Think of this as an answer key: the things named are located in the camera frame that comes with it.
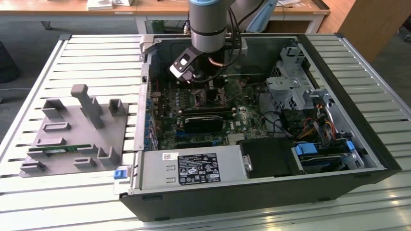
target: blue latch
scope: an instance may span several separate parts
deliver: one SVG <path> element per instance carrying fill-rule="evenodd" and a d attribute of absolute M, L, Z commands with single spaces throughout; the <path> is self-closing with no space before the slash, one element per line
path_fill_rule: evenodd
<path fill-rule="evenodd" d="M 113 175 L 115 180 L 127 178 L 127 169 L 116 170 Z"/>
<path fill-rule="evenodd" d="M 295 147 L 295 152 L 297 155 L 317 153 L 313 143 L 300 143 Z"/>
<path fill-rule="evenodd" d="M 295 152 L 296 152 L 297 155 L 303 154 L 303 150 L 299 146 L 295 147 Z"/>
<path fill-rule="evenodd" d="M 352 141 L 347 141 L 346 144 L 347 144 L 347 147 L 348 147 L 350 151 L 354 151 L 355 150 L 355 146 L 354 146 Z"/>

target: slotted aluminum table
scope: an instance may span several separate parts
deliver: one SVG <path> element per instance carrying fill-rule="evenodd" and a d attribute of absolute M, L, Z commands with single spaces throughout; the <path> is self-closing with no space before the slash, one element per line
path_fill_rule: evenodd
<path fill-rule="evenodd" d="M 144 223 L 113 195 L 113 172 L 20 178 L 20 165 L 49 98 L 64 105 L 72 84 L 87 84 L 100 103 L 131 104 L 123 164 L 133 159 L 140 68 L 139 35 L 72 36 L 52 51 L 0 145 L 0 230 L 403 230 L 411 229 L 410 109 L 344 38 L 308 35 L 320 55 L 392 152 L 403 172 L 335 201 Z M 315 72 L 313 76 L 323 83 Z"/>

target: power supply label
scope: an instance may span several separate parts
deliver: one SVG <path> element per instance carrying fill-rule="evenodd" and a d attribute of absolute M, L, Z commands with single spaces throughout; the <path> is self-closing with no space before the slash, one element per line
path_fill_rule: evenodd
<path fill-rule="evenodd" d="M 179 156 L 180 185 L 220 182 L 217 155 L 215 153 Z"/>

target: green circuit board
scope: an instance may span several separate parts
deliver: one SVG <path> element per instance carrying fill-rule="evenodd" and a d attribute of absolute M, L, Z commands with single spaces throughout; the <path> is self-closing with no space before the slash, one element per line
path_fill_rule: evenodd
<path fill-rule="evenodd" d="M 260 83 L 247 84 L 240 77 L 228 77 L 225 85 L 219 89 L 224 91 L 219 103 L 205 102 L 199 106 L 193 92 L 199 89 L 177 89 L 172 86 L 164 91 L 165 105 L 159 105 L 159 149 L 176 149 L 195 147 L 195 144 L 207 143 L 209 146 L 229 145 L 228 135 L 241 134 L 244 139 L 267 137 L 267 128 L 256 107 L 257 87 Z M 232 119 L 223 120 L 223 129 L 212 133 L 185 134 L 183 129 L 184 118 L 179 116 L 181 108 L 200 107 L 231 108 Z"/>

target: copper pipe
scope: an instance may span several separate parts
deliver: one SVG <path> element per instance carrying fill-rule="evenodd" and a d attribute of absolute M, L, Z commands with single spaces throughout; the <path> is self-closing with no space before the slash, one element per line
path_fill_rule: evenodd
<path fill-rule="evenodd" d="M 221 63 L 213 61 L 211 57 L 208 57 L 208 61 L 209 61 L 209 63 L 211 63 L 212 65 L 215 65 L 215 66 L 223 67 L 223 65 L 224 65 L 224 64 L 221 64 Z"/>

